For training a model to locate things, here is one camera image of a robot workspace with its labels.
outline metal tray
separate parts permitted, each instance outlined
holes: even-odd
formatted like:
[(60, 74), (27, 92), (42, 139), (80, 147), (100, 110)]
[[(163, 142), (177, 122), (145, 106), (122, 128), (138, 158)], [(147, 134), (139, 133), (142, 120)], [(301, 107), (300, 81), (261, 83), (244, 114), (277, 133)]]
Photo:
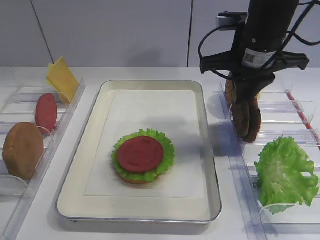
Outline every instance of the metal tray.
[[(166, 133), (175, 163), (155, 182), (124, 183), (114, 144), (139, 129)], [(56, 209), (71, 221), (209, 224), (222, 209), (207, 114), (193, 81), (112, 80), (97, 95)]]

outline green lettuce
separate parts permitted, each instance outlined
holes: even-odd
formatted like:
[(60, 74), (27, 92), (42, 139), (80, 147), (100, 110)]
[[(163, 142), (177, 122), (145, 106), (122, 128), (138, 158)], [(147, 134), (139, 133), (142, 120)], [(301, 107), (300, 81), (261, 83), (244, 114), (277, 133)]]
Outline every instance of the green lettuce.
[[(298, 146), (292, 137), (279, 137), (269, 142), (255, 162), (260, 188), (260, 202), (271, 204), (306, 204), (311, 206), (317, 196), (319, 178), (314, 174), (315, 163)], [(293, 205), (276, 205), (269, 208), (272, 214), (285, 211)]]
[[(163, 159), (156, 169), (144, 172), (144, 173), (133, 173), (125, 170), (117, 159), (118, 149), (126, 141), (139, 137), (139, 136), (148, 136), (157, 140), (163, 147)], [(135, 132), (130, 135), (122, 137), (115, 145), (115, 150), (111, 154), (113, 161), (113, 166), (115, 170), (124, 178), (128, 180), (143, 180), (146, 182), (153, 182), (157, 179), (157, 176), (165, 173), (169, 167), (174, 164), (175, 158), (175, 148), (171, 140), (166, 137), (163, 132), (158, 132), (157, 130), (147, 129), (146, 131), (140, 129), (140, 132)]]

